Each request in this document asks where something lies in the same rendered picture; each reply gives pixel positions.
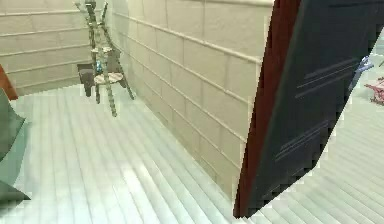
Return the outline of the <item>dark room door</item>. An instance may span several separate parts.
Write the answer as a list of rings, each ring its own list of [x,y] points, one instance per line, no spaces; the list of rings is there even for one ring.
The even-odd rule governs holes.
[[[384,0],[274,0],[234,217],[316,166],[382,29]]]

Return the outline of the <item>red brown furniture corner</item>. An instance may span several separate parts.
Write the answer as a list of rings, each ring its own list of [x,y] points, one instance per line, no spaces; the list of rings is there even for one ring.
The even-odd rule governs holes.
[[[1,64],[0,64],[0,87],[5,91],[9,100],[18,99],[18,94]]]

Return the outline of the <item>grey tripod shelf stand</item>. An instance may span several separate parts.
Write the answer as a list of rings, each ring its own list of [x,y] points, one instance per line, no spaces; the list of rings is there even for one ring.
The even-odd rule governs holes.
[[[119,83],[128,91],[131,99],[134,94],[126,78],[120,62],[121,51],[114,45],[106,24],[108,3],[105,2],[101,17],[96,15],[96,0],[84,0],[84,3],[74,2],[75,7],[83,14],[88,27],[91,62],[77,65],[77,74],[83,85],[85,95],[92,96],[92,88],[95,88],[96,103],[101,103],[100,87],[105,86],[111,114],[117,116],[117,108],[113,96],[112,85]],[[102,72],[97,74],[96,61],[101,62]]]

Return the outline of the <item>green cushion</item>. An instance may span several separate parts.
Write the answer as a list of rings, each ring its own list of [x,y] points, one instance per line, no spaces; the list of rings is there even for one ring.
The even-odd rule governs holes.
[[[26,149],[25,121],[0,88],[0,204],[30,199],[14,187]]]

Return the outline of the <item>pink red object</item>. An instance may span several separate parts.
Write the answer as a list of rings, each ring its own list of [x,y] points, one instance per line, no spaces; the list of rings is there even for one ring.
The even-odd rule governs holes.
[[[376,84],[365,84],[365,87],[373,91],[371,102],[384,105],[384,77],[378,78]]]

